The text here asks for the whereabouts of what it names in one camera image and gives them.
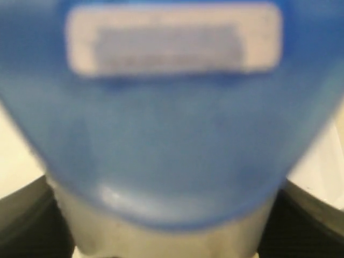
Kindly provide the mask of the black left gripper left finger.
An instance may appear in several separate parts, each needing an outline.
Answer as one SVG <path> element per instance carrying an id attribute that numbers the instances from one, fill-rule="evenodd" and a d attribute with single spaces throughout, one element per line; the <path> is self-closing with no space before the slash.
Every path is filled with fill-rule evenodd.
<path id="1" fill-rule="evenodd" d="M 1 257 L 71 257 L 74 247 L 44 178 L 1 195 Z"/>

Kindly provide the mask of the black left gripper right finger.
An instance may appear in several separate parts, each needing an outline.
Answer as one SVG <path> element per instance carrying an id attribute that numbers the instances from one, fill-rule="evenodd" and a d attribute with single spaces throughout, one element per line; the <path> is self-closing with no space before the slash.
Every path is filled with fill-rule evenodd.
<path id="1" fill-rule="evenodd" d="M 343 211 L 288 182 L 259 244 L 260 257 L 343 257 Z"/>

